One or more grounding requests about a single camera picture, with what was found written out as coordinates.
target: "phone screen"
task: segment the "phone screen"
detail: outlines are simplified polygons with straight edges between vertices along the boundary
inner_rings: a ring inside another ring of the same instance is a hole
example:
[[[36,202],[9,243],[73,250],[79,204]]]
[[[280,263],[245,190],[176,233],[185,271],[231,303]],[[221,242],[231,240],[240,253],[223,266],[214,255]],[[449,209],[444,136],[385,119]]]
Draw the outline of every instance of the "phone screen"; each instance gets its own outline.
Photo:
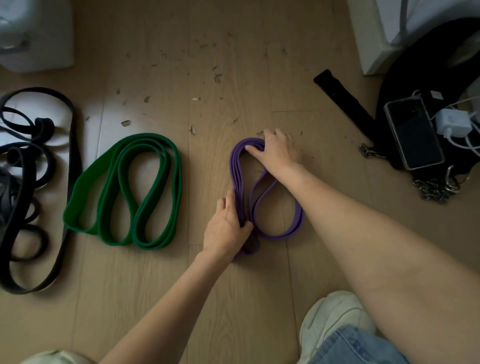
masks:
[[[385,111],[406,169],[444,162],[440,143],[420,97],[389,102]]]

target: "resistance band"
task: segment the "resistance band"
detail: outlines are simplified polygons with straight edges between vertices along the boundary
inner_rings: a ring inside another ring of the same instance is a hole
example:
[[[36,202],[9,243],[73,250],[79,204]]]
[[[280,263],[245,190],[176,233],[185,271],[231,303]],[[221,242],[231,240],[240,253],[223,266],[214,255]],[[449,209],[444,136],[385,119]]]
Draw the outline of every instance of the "resistance band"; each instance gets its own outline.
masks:
[[[5,168],[0,168],[0,184],[3,187],[3,191],[0,194],[0,229],[3,234],[0,241],[0,285],[4,290],[13,294],[37,292],[53,283],[60,274],[66,247],[71,235],[71,230],[64,227],[60,249],[52,270],[38,286],[27,289],[21,287],[13,280],[10,271],[11,261],[30,262],[40,257],[48,248],[47,233],[39,226],[31,224],[40,213],[40,204],[34,198],[33,193],[36,188],[44,186],[52,179],[57,166],[55,156],[44,145],[55,132],[53,121],[51,119],[36,118],[35,122],[32,122],[22,112],[5,106],[12,97],[24,92],[37,92],[56,97],[72,112],[69,134],[70,154],[67,201],[70,199],[75,181],[82,173],[82,159],[77,142],[75,108],[65,95],[50,88],[30,87],[11,92],[0,98],[0,119],[8,127],[0,126],[0,131],[7,132],[23,140],[23,142],[0,146],[0,154],[6,155],[8,165],[22,169],[22,177],[19,179],[12,176]],[[21,116],[28,125],[16,124],[6,120],[3,116],[4,112]],[[31,138],[27,138],[22,134],[31,135]],[[47,170],[42,177],[37,179],[36,161],[41,156],[47,160]],[[30,206],[33,208],[33,212],[27,216]],[[38,249],[31,256],[17,257],[12,254],[13,245],[20,230],[35,234],[39,239]]]
[[[154,241],[148,242],[145,238],[145,227],[160,200],[171,169],[170,155],[165,150],[165,146],[170,147],[175,155],[173,163],[172,211],[162,234]],[[150,191],[138,205],[128,183],[128,170],[133,159],[145,152],[155,152],[160,158],[160,167]],[[95,181],[107,170],[107,180],[96,208],[96,221],[92,227],[84,229],[79,223],[79,217],[85,208],[88,192]],[[128,245],[133,242],[145,250],[163,248],[170,244],[175,236],[181,198],[181,183],[180,153],[172,141],[153,133],[127,136],[102,154],[78,178],[73,188],[72,198],[63,213],[63,221],[66,226],[74,231],[98,235],[108,245]],[[117,242],[113,238],[110,230],[113,205],[119,193],[122,193],[130,211],[130,228],[127,236],[121,242]]]
[[[237,214],[239,217],[240,226],[243,227],[246,221],[245,210],[244,210],[244,202],[243,202],[243,175],[241,172],[240,166],[240,155],[245,151],[245,146],[254,146],[260,151],[264,151],[265,149],[265,141],[259,138],[247,138],[243,139],[233,148],[232,153],[230,154],[230,175],[232,177],[233,188],[235,190],[235,208],[237,209]],[[289,229],[284,232],[283,234],[271,236],[266,234],[259,228],[256,223],[257,218],[257,209],[259,202],[263,199],[263,197],[270,191],[278,182],[274,180],[268,188],[262,192],[260,197],[256,200],[253,199],[253,191],[255,190],[258,183],[262,180],[263,177],[267,175],[268,171],[264,169],[262,175],[258,179],[258,181],[253,185],[252,190],[250,191],[250,198],[249,198],[249,213],[250,219],[253,223],[253,232],[250,235],[249,240],[244,244],[242,247],[242,251],[246,254],[253,254],[260,248],[260,242],[258,240],[258,236],[268,239],[268,240],[282,240],[291,237],[292,235],[296,234],[300,227],[305,220],[305,213],[301,208],[300,204],[297,200],[295,200],[295,216],[293,218],[292,225]]]

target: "wooden floor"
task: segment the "wooden floor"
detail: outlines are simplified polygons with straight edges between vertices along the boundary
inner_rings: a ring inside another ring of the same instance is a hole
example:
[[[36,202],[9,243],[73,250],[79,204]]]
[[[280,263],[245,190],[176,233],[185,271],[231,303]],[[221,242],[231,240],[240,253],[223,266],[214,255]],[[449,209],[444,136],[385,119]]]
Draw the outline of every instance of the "wooden floor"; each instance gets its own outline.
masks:
[[[75,27],[74,67],[28,75],[1,70],[0,91],[42,85],[70,97],[84,121],[84,167],[127,135],[170,138],[183,162],[177,235],[167,248],[145,252],[79,234],[51,288],[27,296],[0,291],[1,363],[56,348],[100,360],[202,249],[216,199],[231,186],[230,151],[266,127],[292,133],[317,176],[479,270],[480,170],[447,206],[421,201],[407,173],[359,154],[365,138],[312,82],[329,68],[374,113],[382,79],[362,76],[344,0],[76,0]],[[33,109],[32,116],[50,116],[68,128],[68,119],[49,108],[42,115]],[[124,127],[126,120],[131,123]],[[43,279],[58,250],[67,154],[58,152],[55,180],[36,193],[52,248],[37,263],[13,265],[25,284]],[[260,166],[244,159],[252,185]],[[141,199],[158,160],[144,155],[136,162],[131,183]],[[261,225],[268,232],[285,229],[292,203],[277,188],[262,207]],[[162,231],[170,206],[166,193],[147,236]],[[120,237],[129,219],[120,199],[114,217]],[[348,282],[309,223],[287,241],[262,242],[215,285],[182,363],[293,363],[304,315],[339,289]]]

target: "shoe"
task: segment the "shoe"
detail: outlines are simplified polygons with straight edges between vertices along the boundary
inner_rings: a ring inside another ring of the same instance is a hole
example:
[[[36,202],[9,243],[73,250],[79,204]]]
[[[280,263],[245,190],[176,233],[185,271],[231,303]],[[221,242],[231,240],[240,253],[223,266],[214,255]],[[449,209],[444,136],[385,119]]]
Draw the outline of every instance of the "shoe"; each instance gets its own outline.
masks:
[[[31,356],[21,364],[94,364],[94,362],[74,352],[52,350]]]
[[[345,325],[372,334],[376,330],[375,323],[352,292],[333,292],[314,304],[300,328],[301,355],[297,364],[307,364],[323,341]]]

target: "white charging adapter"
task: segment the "white charging adapter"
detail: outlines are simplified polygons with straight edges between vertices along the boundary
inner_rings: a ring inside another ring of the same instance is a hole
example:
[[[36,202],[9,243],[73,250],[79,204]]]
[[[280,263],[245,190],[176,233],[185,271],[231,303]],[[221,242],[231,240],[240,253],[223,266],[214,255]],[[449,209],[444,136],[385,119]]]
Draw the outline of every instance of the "white charging adapter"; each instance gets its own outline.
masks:
[[[445,137],[465,138],[472,131],[470,115],[467,111],[441,109],[435,116],[437,134]]]

